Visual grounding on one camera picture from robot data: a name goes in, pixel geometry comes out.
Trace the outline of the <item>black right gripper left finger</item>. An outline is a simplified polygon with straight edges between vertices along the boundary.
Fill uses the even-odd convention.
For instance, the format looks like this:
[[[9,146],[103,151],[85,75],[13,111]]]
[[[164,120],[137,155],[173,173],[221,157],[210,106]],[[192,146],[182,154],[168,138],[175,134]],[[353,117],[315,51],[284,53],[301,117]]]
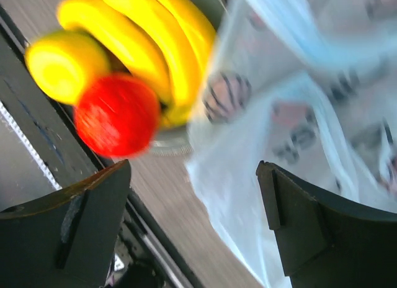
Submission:
[[[2,287],[102,287],[114,257],[127,160],[1,212]]]

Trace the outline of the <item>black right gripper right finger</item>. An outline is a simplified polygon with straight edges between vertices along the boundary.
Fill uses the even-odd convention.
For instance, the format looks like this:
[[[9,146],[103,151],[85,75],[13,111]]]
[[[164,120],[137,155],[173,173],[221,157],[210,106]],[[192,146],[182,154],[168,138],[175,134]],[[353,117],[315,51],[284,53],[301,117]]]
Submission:
[[[396,215],[260,162],[256,175],[293,287],[395,287]]]

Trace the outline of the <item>red fake tomato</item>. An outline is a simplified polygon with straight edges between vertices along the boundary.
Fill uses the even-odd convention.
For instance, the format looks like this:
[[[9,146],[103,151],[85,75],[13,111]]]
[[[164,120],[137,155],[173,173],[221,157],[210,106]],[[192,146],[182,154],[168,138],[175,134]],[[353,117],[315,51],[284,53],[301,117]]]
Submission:
[[[74,108],[81,140],[108,158],[128,158],[145,151],[159,127],[160,116],[154,91],[126,73],[99,78]]]

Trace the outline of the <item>light blue cartoon plastic bag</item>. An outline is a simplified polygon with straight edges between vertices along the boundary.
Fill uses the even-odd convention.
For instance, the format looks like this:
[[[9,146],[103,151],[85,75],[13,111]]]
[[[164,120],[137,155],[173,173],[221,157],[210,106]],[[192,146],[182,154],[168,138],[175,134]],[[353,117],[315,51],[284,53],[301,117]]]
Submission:
[[[263,287],[290,287],[254,170],[396,211],[396,0],[228,0],[188,134],[212,227]]]

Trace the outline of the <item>yellow fake mango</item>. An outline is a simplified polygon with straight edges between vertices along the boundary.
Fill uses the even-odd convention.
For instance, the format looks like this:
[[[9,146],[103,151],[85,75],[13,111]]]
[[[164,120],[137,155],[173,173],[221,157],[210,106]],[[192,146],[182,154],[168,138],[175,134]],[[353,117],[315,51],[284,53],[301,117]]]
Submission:
[[[111,72],[105,50],[90,36],[72,30],[57,30],[31,43],[25,64],[47,96],[69,105],[77,104],[92,82]]]

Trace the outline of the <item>yellow fake banana bunch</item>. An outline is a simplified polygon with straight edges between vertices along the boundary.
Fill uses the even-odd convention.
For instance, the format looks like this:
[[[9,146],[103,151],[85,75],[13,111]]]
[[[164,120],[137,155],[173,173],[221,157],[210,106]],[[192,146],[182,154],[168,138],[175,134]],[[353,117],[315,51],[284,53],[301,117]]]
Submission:
[[[165,105],[164,128],[184,125],[212,52],[216,31],[191,0],[62,0],[65,29],[102,43]]]

